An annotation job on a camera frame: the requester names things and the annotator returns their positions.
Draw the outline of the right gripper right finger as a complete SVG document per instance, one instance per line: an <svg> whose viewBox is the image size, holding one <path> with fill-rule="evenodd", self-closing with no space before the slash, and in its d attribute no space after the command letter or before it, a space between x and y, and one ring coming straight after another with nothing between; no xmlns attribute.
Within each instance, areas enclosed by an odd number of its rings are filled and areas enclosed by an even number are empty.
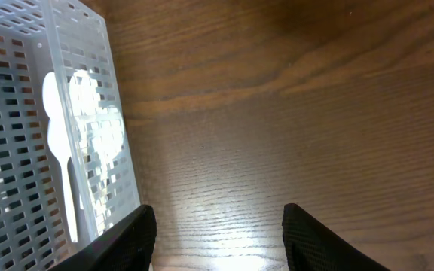
<svg viewBox="0 0 434 271"><path fill-rule="evenodd" d="M294 271L387 271L295 203L283 209L283 243Z"/></svg>

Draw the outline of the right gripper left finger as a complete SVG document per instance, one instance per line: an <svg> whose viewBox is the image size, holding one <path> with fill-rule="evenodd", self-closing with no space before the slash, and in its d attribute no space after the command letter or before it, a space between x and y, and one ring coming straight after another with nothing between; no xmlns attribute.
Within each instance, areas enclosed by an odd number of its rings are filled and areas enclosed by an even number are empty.
<svg viewBox="0 0 434 271"><path fill-rule="evenodd" d="M149 271L157 236L154 209L141 205L51 271Z"/></svg>

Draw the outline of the white plastic spoon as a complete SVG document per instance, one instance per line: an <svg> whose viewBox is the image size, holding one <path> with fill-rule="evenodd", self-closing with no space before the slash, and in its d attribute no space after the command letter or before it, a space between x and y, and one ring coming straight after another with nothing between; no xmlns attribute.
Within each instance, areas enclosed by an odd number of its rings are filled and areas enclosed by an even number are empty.
<svg viewBox="0 0 434 271"><path fill-rule="evenodd" d="M75 204L72 197L71 182L68 173L68 161L71 157L68 133L63 116L63 107L54 72L48 72L42 85L43 106L49 117L47 143L51 153L56 157L61 168L64 206L69 235L72 242L78 242L78 226Z"/></svg>

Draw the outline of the clear plastic basket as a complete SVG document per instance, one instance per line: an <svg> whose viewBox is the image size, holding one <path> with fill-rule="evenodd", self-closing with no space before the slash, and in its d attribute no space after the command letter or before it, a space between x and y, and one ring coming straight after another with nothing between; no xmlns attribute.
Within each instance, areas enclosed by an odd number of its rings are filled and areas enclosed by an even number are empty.
<svg viewBox="0 0 434 271"><path fill-rule="evenodd" d="M78 242L47 143L48 72L68 133ZM0 270L48 270L139 204L103 17L79 0L0 1Z"/></svg>

